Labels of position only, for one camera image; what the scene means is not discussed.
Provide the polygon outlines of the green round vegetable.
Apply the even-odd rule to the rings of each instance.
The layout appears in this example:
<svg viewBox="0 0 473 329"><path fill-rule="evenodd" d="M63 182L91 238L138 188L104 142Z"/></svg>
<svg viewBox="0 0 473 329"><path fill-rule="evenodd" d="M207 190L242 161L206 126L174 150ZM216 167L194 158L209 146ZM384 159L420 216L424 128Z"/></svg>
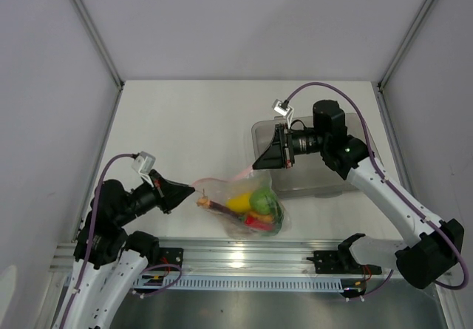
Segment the green round vegetable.
<svg viewBox="0 0 473 329"><path fill-rule="evenodd" d="M273 201L278 201L278 199L270 188L259 188L251 195L251 211L261 215L271 215L270 205Z"/></svg>

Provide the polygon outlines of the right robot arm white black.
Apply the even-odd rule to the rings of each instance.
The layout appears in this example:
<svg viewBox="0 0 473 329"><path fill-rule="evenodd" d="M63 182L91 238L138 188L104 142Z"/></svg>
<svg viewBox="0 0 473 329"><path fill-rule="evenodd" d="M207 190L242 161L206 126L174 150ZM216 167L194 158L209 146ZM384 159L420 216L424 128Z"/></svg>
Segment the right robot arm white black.
<svg viewBox="0 0 473 329"><path fill-rule="evenodd" d="M318 153L330 170L363 192L402 237L394 241L352 235L338 245L337 262L343 271L376 265L397 270L411 286L424 289L463 263L463 226L455 219L444 221L392 181L374 157L369 139L348 133L338 102L314 103L313 125L300 130L291 128L293 109L286 101L275 101L273 109L286 121L275 126L270 144L253 169L287 169L297 155Z"/></svg>

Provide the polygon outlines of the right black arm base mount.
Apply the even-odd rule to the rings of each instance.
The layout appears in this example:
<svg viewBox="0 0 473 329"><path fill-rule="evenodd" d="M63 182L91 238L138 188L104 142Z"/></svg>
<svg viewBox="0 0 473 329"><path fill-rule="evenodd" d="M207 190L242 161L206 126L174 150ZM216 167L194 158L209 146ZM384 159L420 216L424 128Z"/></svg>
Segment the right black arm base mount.
<svg viewBox="0 0 473 329"><path fill-rule="evenodd" d="M382 269L376 265L360 265L348 253L335 250L314 251L306 258L313 263L317 274L381 275Z"/></svg>

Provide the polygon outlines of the clear zip top bag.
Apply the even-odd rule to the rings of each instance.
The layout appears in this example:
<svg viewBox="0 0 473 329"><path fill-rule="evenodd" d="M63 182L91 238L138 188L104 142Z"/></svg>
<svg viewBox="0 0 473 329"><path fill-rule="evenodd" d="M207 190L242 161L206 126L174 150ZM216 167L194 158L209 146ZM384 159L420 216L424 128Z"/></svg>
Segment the clear zip top bag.
<svg viewBox="0 0 473 329"><path fill-rule="evenodd" d="M275 237L291 227L269 171L249 166L231 179L206 177L192 186L196 206L218 219L231 238Z"/></svg>

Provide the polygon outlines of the green onion stalks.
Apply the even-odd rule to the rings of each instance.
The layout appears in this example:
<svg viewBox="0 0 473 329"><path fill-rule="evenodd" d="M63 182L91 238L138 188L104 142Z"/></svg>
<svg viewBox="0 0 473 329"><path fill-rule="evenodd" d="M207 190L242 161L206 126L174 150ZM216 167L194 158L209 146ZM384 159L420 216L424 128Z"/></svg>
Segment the green onion stalks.
<svg viewBox="0 0 473 329"><path fill-rule="evenodd" d="M275 235L281 231L284 225L285 210L279 201L273 201L270 205L270 210L271 215L273 216L273 230L271 231L271 233Z"/></svg>

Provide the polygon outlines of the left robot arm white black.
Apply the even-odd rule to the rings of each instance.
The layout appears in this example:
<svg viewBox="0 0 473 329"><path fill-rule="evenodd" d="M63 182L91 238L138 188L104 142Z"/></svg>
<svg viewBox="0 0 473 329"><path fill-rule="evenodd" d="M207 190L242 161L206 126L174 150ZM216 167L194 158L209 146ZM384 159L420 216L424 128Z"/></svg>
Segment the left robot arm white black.
<svg viewBox="0 0 473 329"><path fill-rule="evenodd" d="M109 328L139 274L162 258L157 237L127 234L125 225L154 208L168 214L194 192L155 170L131 191L118 180L101 182L77 236L72 276L54 328Z"/></svg>

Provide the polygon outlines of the red chili pepper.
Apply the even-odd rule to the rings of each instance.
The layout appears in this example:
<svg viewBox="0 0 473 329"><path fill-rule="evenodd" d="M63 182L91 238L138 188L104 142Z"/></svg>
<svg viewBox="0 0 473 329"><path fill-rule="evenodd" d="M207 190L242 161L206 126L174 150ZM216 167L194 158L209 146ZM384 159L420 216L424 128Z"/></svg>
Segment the red chili pepper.
<svg viewBox="0 0 473 329"><path fill-rule="evenodd" d="M258 220L256 219L255 217L252 217L250 215L248 215L245 220L244 220L244 224L253 229L253 230L257 230L257 231L264 231L264 232L269 232L269 231L272 231L274 230L274 226L272 223L265 223L265 222L262 222L261 220Z"/></svg>

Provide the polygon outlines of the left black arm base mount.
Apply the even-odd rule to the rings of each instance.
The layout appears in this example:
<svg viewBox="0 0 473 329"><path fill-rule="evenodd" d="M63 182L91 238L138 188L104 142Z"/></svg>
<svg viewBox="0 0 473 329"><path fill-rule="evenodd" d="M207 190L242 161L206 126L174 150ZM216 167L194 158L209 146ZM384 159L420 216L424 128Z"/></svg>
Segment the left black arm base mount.
<svg viewBox="0 0 473 329"><path fill-rule="evenodd" d="M175 274L178 272L177 269L171 267L171 265L183 265L184 249L183 248L161 248L158 256L158 265L164 265L163 268L159 268L165 275Z"/></svg>

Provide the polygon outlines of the yellow mango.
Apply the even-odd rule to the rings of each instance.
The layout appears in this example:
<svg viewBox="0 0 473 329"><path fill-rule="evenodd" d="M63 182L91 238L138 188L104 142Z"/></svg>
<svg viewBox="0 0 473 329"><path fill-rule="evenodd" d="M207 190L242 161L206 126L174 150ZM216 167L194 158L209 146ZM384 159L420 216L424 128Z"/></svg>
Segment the yellow mango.
<svg viewBox="0 0 473 329"><path fill-rule="evenodd" d="M243 194L240 194L236 197L230 198L226 202L226 206L234 213L236 214L245 214L249 212L251 208L251 192L246 192Z"/></svg>

